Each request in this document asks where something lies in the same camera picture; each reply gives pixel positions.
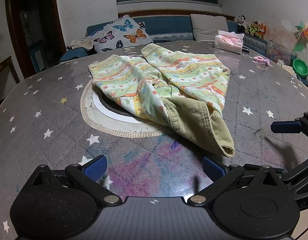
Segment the panda plush toy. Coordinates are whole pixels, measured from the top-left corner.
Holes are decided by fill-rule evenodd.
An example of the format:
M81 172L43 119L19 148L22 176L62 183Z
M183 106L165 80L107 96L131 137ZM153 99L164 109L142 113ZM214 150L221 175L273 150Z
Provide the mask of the panda plush toy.
M238 34L244 34L245 33L245 22L246 18L244 15L239 15L237 17L237 31Z

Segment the wooden side table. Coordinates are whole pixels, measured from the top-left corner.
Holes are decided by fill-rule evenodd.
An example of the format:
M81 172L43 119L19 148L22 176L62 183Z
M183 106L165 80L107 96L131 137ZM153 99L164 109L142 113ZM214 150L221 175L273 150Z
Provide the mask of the wooden side table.
M0 63L0 105L19 82L12 57L9 56Z

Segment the pink tissue pack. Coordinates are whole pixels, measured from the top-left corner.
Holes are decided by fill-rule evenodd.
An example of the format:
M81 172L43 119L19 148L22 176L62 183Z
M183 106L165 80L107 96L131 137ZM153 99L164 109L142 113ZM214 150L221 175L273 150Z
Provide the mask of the pink tissue pack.
M243 49L244 34L219 30L215 36L214 47L232 53L241 54Z

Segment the pink hair scrunchie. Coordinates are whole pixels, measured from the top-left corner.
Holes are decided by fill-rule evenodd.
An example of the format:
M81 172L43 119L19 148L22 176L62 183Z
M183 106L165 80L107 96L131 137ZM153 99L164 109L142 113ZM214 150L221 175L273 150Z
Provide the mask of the pink hair scrunchie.
M264 64L265 66L270 66L270 61L261 56L254 56L254 61L260 64Z

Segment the butterfly print pillow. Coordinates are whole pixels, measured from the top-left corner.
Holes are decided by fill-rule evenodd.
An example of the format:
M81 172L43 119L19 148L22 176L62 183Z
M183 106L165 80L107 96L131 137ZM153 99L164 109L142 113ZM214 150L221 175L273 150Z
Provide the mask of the butterfly print pillow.
M87 36L97 53L147 45L153 39L145 31L144 22L136 22L129 15L106 24Z

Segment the colourful paper pinwheel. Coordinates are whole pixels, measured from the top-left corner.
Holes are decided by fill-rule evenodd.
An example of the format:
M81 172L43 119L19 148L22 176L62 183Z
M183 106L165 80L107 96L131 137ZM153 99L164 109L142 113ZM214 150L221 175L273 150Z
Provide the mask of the colourful paper pinwheel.
M303 51L308 44L308 23L300 21L300 23L296 25L295 28L297 31L295 33L296 42L293 51Z

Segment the built-in induction cooker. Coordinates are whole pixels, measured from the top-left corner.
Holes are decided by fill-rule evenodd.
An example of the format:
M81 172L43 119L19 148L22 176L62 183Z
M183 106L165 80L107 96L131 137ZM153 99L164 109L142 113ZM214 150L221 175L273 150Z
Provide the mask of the built-in induction cooker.
M129 112L125 111L124 109L118 109L118 105L116 107L113 107L112 104L108 104L103 98L102 98L102 92L101 90L98 90L97 92L93 92L92 94L92 100L98 111L100 111L102 114L106 115L107 117L122 121L130 124L145 124L149 123L148 121L137 118L135 115L130 114Z

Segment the beige crumpled cloth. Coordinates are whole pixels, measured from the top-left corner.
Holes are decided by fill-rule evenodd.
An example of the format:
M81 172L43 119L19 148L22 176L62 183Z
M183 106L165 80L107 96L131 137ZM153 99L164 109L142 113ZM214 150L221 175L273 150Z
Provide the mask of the beige crumpled cloth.
M78 49L83 48L85 50L91 50L93 48L93 41L92 40L72 40L70 44L67 46L67 49Z

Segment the yellow bear plush toy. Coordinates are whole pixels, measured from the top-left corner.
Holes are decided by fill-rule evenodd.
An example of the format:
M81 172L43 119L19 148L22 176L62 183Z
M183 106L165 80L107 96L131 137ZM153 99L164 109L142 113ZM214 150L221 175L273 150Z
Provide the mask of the yellow bear plush toy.
M259 23L258 21L253 21L249 26L248 26L248 32L250 36L256 36L259 37Z

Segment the blue sofa bench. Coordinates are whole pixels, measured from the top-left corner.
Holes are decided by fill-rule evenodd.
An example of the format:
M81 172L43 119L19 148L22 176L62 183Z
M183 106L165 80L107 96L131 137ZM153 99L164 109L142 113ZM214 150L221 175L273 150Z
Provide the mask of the blue sofa bench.
M193 30L190 16L185 15L155 15L146 17L134 17L136 22L145 27L145 31L151 36L154 42L170 42L170 41L193 41ZM101 31L105 25L111 22L100 23L87 27L86 36ZM238 25L234 21L226 20L229 32L237 32ZM255 36L244 36L244 46L252 49L259 54L266 56L267 42ZM96 54L94 49L86 51L83 48L70 49L63 54L60 63L72 59L86 57Z

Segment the orange fox plush toy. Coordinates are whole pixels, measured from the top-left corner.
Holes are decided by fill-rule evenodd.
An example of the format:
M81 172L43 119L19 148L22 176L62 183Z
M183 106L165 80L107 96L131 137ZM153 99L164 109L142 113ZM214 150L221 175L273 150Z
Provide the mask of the orange fox plush toy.
M266 32L266 25L264 25L264 24L261 23L261 24L258 26L257 31L255 32L255 36L258 37L259 39L263 40L263 39L264 39L265 32Z

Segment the clear plastic toy box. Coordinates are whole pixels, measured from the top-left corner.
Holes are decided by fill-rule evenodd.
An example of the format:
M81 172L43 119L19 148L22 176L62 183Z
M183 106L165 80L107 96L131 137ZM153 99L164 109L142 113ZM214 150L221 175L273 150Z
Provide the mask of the clear plastic toy box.
M267 44L266 57L275 63L281 60L284 64L290 66L292 62L298 58L298 54L286 46L270 40Z

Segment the green plastic bowl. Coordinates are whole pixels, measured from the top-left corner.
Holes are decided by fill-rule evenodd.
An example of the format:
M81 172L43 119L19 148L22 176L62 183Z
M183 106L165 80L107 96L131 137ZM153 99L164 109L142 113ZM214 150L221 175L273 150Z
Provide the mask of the green plastic bowl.
M308 66L302 59L294 59L292 68L298 77L306 79L308 76Z

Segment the grey star tablecloth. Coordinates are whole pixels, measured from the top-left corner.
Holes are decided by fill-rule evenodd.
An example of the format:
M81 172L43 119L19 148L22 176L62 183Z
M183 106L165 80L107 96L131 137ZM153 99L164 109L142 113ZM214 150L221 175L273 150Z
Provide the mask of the grey star tablecloth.
M248 122L294 120L308 112L308 88L280 66L254 62L210 42L166 42L186 53L214 54L230 69L223 118L235 144L227 165L243 165L243 126ZM15 86L0 106L0 239L16 239L9 212L35 168L61 170L103 154L105 185L125 198L188 198L211 183L202 171L206 152L175 133L122 138L98 131L82 118L80 99L91 80L88 66L110 56L94 54L59 64Z

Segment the colourful patterned child garment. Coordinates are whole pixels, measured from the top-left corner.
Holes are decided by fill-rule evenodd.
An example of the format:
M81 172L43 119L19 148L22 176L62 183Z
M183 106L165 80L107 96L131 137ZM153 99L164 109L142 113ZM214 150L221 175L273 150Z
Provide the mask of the colourful patterned child garment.
M150 43L141 56L111 55L89 65L92 81L129 113L172 128L204 150L235 155L223 120L230 69L216 55Z

